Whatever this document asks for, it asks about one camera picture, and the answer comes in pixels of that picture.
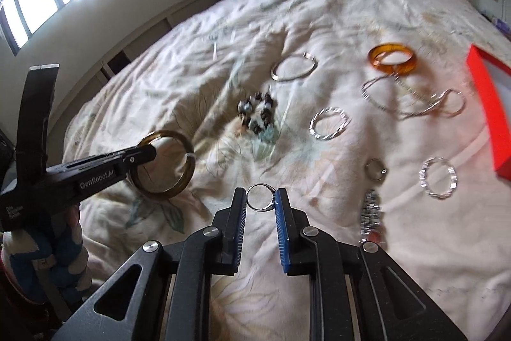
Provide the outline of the gloved left hand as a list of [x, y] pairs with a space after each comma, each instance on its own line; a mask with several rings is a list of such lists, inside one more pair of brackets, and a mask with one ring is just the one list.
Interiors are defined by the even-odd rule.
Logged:
[[35, 303], [46, 300], [35, 270], [42, 260], [50, 263], [50, 283], [69, 307], [76, 308], [92, 285], [78, 205], [55, 216], [44, 231], [5, 233], [1, 259], [9, 282]]

